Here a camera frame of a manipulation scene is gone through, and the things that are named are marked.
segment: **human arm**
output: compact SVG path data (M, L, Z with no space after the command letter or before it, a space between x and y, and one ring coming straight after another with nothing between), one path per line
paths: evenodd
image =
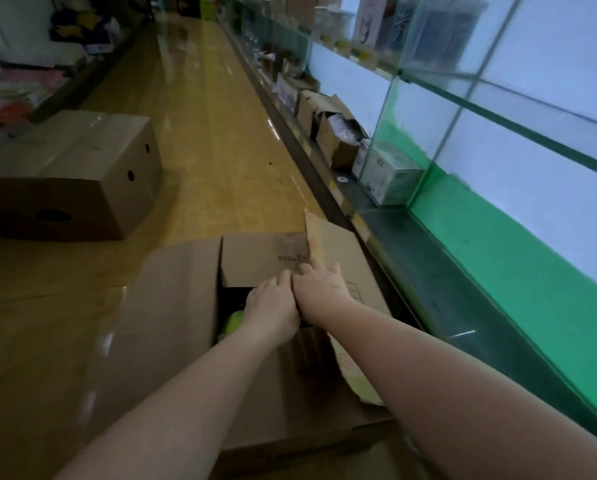
M483 362L354 300L340 268L294 276L308 322L350 354L450 478L597 479L597 439Z
M207 478L256 371L299 325L285 271L250 293L233 334L114 423L56 480Z

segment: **forearm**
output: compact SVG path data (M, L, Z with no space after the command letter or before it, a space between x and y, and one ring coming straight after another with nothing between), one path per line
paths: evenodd
M452 478L597 479L597 439L486 364L356 302L323 320Z
M95 439L58 478L207 478L270 351L242 326Z

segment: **shiny yellow floor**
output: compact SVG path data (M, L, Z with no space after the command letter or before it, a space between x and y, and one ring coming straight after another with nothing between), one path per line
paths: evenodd
M217 23L144 29L83 109L151 117L164 185L125 241L0 237L0 478L50 478L82 447L100 337L151 250L322 215Z

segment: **box handle hole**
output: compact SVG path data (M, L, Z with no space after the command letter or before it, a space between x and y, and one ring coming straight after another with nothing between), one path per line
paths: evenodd
M41 209L36 212L36 217L42 221L51 222L65 222L72 220L72 217L67 212L63 212L59 209Z

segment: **dark doorway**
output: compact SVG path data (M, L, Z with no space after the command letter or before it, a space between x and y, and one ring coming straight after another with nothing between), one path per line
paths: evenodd
M200 18L200 3L198 0L176 0L176 7L183 16Z

